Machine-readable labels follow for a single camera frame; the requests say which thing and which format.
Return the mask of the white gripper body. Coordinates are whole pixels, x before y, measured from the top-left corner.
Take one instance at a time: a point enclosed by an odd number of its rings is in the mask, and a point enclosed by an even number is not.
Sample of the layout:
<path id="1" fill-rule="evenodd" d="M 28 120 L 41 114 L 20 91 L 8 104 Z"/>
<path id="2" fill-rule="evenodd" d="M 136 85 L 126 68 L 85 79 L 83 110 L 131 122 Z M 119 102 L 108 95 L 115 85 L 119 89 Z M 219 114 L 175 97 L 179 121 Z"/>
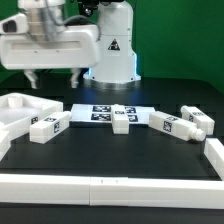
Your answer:
<path id="1" fill-rule="evenodd" d="M 0 63 L 8 70 L 93 67 L 100 61 L 99 28 L 68 26 L 55 41 L 37 42 L 28 34 L 0 37 Z"/>

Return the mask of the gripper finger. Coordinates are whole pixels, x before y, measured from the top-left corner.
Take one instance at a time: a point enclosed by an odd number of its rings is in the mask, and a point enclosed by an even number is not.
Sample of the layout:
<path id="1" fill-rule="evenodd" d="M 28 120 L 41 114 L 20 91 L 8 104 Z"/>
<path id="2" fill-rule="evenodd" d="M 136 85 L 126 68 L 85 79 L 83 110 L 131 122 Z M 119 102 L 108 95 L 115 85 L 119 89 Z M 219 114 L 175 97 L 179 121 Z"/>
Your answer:
<path id="1" fill-rule="evenodd" d="M 72 72 L 72 76 L 70 78 L 71 87 L 76 88 L 79 84 L 78 78 L 80 76 L 81 69 L 80 68 L 72 68 L 71 72 Z"/>
<path id="2" fill-rule="evenodd" d="M 28 78 L 28 80 L 30 81 L 31 87 L 33 89 L 37 89 L 38 88 L 38 77 L 35 74 L 35 72 L 33 70 L 25 70 L 24 71 L 24 75 Z"/>

